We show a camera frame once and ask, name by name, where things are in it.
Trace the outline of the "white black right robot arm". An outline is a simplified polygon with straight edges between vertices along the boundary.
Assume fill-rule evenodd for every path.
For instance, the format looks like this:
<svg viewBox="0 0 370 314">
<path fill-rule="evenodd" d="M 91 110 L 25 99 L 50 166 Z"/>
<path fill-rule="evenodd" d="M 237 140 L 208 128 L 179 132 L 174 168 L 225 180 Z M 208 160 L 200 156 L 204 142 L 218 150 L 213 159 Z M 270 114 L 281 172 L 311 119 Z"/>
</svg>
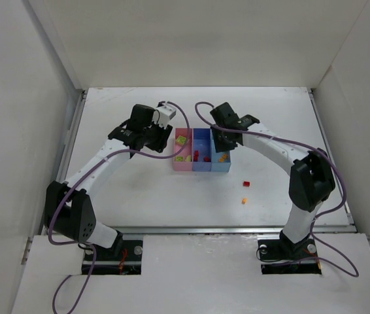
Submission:
<svg viewBox="0 0 370 314">
<path fill-rule="evenodd" d="M 251 148 L 289 175 L 292 208 L 278 243 L 287 254 L 298 250 L 308 239 L 318 209 L 335 189 L 327 155 L 320 149 L 279 141 L 257 118 L 249 114 L 239 117 L 229 103 L 213 108 L 210 114 L 215 121 L 211 130 L 217 152 L 233 150 L 238 145 Z"/>
</svg>

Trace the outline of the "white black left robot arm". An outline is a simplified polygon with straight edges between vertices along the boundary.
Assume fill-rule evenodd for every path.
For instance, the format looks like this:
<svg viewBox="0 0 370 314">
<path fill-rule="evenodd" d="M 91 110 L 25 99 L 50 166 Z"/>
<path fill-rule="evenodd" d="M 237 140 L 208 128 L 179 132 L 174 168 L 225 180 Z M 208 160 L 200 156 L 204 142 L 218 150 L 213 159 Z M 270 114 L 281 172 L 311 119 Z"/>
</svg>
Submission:
<svg viewBox="0 0 370 314">
<path fill-rule="evenodd" d="M 117 255 L 122 233 L 96 219 L 92 198 L 109 177 L 144 147 L 161 153 L 167 146 L 177 111 L 159 103 L 136 104 L 129 119 L 115 127 L 95 156 L 74 175 L 46 189 L 44 225 L 71 241 L 92 244 Z"/>
</svg>

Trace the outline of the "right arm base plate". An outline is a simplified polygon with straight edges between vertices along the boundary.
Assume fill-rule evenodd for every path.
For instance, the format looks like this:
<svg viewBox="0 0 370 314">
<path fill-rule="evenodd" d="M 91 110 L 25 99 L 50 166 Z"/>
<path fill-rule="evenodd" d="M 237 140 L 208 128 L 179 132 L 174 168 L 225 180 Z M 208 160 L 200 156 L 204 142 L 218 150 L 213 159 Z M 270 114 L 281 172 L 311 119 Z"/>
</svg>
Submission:
<svg viewBox="0 0 370 314">
<path fill-rule="evenodd" d="M 287 247 L 280 239 L 260 239 L 256 256 L 261 262 L 263 275 L 322 274 L 313 239 L 295 247 Z"/>
</svg>

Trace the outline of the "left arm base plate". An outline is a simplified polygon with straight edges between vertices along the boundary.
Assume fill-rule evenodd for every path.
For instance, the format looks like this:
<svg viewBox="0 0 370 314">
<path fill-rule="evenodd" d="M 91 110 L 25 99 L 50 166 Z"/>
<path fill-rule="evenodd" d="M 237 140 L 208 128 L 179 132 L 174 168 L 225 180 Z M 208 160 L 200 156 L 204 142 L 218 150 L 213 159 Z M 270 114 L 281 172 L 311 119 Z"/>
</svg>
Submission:
<svg viewBox="0 0 370 314">
<path fill-rule="evenodd" d="M 92 267 L 93 251 L 78 245 L 84 251 L 81 265 L 82 275 L 92 269 L 92 275 L 140 275 L 143 257 L 143 237 L 127 235 L 119 249 L 105 249 L 95 245 L 96 259 Z"/>
</svg>

